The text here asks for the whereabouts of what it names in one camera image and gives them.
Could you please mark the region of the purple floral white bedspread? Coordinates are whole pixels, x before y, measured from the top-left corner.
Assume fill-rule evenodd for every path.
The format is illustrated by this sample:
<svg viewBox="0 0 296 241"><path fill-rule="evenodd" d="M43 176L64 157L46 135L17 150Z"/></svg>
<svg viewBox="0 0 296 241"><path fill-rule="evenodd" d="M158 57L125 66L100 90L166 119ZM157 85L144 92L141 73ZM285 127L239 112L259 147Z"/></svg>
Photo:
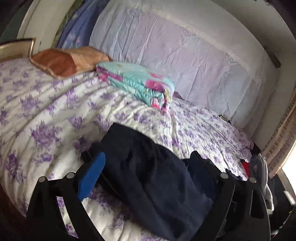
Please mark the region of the purple floral white bedspread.
<svg viewBox="0 0 296 241"><path fill-rule="evenodd" d="M252 141L215 112L174 98L168 112L101 81L95 72L56 80L29 59L1 63L1 185L25 215L39 177L62 178L113 123L133 128L181 159L197 151L247 179Z"/></svg>

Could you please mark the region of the red garment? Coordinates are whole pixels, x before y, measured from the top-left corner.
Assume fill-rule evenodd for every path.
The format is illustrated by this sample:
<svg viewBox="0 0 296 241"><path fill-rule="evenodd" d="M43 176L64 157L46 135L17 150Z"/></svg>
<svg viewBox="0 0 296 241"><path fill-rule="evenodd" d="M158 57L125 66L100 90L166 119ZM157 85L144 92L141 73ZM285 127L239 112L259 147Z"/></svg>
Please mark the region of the red garment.
<svg viewBox="0 0 296 241"><path fill-rule="evenodd" d="M246 172L246 174L247 174L247 176L248 176L248 178L250 178L250 169L249 169L249 163L248 162L246 162L246 161L241 161L241 163L242 163L242 166L244 167L244 169L245 169L245 172Z"/></svg>

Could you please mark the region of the blue jeans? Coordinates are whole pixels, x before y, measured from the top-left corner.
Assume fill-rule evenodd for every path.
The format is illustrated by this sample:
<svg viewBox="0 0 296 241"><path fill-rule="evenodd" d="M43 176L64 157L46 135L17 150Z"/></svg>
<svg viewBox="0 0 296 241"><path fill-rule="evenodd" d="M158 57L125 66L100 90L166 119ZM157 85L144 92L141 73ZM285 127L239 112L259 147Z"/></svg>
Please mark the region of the blue jeans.
<svg viewBox="0 0 296 241"><path fill-rule="evenodd" d="M250 171L250 176L253 177L259 185L262 184L263 181L263 164L262 160L260 159L259 156L253 155L250 159L249 162L249 171Z"/></svg>

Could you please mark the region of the blue floral fabric behind headboard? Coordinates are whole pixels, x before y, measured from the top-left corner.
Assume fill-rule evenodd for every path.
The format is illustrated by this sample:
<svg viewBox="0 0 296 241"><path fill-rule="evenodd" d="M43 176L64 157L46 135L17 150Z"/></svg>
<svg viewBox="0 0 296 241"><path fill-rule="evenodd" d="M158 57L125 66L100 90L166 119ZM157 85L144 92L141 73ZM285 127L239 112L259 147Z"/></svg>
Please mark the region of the blue floral fabric behind headboard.
<svg viewBox="0 0 296 241"><path fill-rule="evenodd" d="M52 48L87 46L94 25L109 1L74 1L54 37Z"/></svg>

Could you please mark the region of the dark navy pants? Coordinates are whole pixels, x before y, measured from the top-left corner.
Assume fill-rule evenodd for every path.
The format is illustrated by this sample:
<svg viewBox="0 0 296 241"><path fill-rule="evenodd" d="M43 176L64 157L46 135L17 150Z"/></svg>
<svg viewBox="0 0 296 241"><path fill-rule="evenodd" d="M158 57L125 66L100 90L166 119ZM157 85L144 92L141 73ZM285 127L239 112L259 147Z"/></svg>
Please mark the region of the dark navy pants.
<svg viewBox="0 0 296 241"><path fill-rule="evenodd" d="M106 156L99 184L143 227L167 240L190 240L196 234L213 202L194 183L186 159L117 123L81 156L90 162L99 152Z"/></svg>

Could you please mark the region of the orange brown pillow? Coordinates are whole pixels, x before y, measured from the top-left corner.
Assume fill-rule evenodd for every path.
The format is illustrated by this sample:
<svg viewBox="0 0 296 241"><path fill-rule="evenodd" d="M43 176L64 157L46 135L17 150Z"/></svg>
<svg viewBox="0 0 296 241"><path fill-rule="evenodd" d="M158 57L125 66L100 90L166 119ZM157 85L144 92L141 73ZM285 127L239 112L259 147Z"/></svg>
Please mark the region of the orange brown pillow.
<svg viewBox="0 0 296 241"><path fill-rule="evenodd" d="M112 59L107 54L90 46L68 50L51 48L30 57L34 66L56 79L93 71L98 63L110 61Z"/></svg>

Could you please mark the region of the grey folded garment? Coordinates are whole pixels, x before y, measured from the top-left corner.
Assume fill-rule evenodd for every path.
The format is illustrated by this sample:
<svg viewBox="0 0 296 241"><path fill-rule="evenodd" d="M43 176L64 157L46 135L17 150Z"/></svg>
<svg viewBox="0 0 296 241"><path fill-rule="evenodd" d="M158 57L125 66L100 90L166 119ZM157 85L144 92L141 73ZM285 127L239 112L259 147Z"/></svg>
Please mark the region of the grey folded garment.
<svg viewBox="0 0 296 241"><path fill-rule="evenodd" d="M266 158L261 154L257 155L257 176L259 185L266 203L267 213L272 214L274 211L273 194L268 185L268 169Z"/></svg>

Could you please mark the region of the wooden gold bed frame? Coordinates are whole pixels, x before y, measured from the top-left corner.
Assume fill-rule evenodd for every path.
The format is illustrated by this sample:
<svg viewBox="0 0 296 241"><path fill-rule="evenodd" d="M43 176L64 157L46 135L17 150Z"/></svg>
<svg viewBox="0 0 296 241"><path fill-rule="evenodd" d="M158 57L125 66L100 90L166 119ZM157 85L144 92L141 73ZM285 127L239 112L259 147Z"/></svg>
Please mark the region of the wooden gold bed frame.
<svg viewBox="0 0 296 241"><path fill-rule="evenodd" d="M33 53L35 42L36 38L25 38L1 43L1 63L18 58L30 58Z"/></svg>

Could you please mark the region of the checkered beige curtain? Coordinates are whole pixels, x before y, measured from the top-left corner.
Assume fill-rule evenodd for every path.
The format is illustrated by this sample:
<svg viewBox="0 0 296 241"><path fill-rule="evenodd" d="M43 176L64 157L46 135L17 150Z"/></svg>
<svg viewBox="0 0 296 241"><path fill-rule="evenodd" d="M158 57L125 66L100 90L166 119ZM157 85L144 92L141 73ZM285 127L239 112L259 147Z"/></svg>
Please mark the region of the checkered beige curtain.
<svg viewBox="0 0 296 241"><path fill-rule="evenodd" d="M262 151L262 155L266 158L268 175L271 179L283 167L295 144L295 112L294 89L285 114Z"/></svg>

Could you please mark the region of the folded teal pink floral blanket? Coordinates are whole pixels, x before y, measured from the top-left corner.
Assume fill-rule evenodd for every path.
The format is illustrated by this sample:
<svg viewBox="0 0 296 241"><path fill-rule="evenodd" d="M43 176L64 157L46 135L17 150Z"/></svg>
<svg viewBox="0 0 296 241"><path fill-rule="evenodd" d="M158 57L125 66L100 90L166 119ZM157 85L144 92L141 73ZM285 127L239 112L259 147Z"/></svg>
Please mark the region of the folded teal pink floral blanket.
<svg viewBox="0 0 296 241"><path fill-rule="evenodd" d="M96 73L108 84L126 91L150 107L166 112L175 86L169 78L140 65L126 62L102 62Z"/></svg>

